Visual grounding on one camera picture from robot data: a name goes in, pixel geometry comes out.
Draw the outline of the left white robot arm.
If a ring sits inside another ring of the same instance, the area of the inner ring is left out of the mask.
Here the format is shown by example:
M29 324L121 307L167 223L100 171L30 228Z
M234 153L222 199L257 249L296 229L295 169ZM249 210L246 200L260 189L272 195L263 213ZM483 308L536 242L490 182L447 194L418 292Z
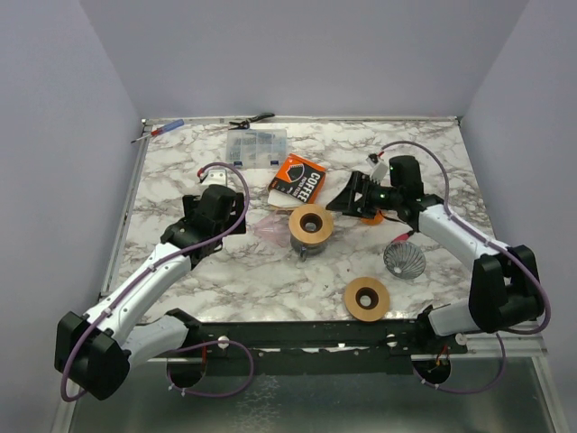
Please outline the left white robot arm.
M250 192L211 185L182 199L184 216L169 225L141 267L118 289L57 325L54 366L61 374L60 396L72 402L89 393L112 396L127 378L135 350L130 334L161 294L217 252L228 235L246 231Z

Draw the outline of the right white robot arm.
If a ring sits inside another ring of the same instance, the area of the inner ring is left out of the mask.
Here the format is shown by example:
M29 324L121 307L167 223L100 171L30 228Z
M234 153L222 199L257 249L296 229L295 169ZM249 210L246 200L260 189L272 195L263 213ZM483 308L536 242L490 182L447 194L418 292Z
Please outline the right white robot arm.
M410 155L389 160L389 186L379 173L354 171L327 210L345 216L370 218L393 211L414 231L439 243L472 273L468 299L430 309L424 317L432 333L495 333L545 313L536 258L520 245L510 247L457 216L446 202L425 192L420 164Z

